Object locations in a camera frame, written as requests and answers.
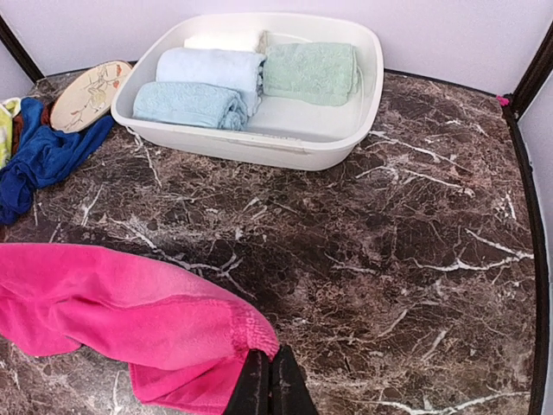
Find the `pink towel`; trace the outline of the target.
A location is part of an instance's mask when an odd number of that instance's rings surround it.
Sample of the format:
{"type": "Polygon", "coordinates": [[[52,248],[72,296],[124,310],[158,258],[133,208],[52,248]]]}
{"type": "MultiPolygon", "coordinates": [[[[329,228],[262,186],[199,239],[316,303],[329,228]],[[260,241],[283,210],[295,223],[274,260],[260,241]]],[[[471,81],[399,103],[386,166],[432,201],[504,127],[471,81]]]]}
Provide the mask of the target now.
{"type": "Polygon", "coordinates": [[[33,356],[124,361],[141,402],[196,414],[225,410],[250,351],[280,348],[255,307],[204,278],[67,244],[2,245],[1,333],[33,356]]]}

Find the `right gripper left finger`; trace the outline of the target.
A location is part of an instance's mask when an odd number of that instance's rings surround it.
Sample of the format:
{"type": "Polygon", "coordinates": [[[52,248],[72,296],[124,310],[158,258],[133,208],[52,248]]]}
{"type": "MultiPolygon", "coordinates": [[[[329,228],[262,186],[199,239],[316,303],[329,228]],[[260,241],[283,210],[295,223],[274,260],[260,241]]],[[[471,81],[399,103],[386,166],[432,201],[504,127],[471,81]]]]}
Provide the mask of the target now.
{"type": "Polygon", "coordinates": [[[270,396],[270,362],[259,350],[250,350],[225,415],[267,415],[270,396]]]}

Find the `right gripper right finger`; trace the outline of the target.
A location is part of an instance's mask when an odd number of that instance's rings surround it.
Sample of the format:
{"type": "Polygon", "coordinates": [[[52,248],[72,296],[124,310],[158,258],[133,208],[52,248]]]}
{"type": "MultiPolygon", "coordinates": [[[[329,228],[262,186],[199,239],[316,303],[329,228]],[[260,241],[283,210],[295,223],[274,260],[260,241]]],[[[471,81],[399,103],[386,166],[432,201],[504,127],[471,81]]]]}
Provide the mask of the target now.
{"type": "Polygon", "coordinates": [[[318,415],[290,346],[281,346],[270,364],[270,413],[318,415]]]}

